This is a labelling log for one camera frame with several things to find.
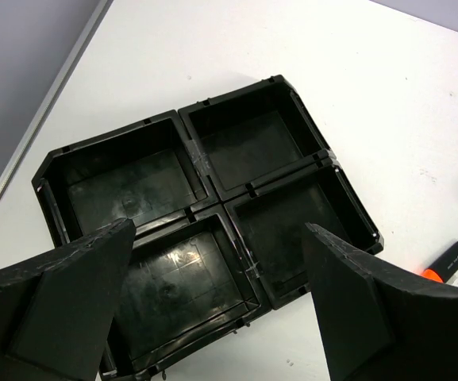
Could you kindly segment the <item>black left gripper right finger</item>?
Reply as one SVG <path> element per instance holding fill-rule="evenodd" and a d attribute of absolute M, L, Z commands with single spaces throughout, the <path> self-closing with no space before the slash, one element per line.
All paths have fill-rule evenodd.
<path fill-rule="evenodd" d="M 332 380 L 458 380 L 458 287 L 311 223 L 303 255 Z"/>

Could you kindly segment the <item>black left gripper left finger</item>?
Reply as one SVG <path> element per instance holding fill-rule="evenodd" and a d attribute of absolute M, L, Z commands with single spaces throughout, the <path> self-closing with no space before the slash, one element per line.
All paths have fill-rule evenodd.
<path fill-rule="evenodd" d="M 0 269 L 0 380 L 93 380 L 136 227 L 120 218 Z"/>

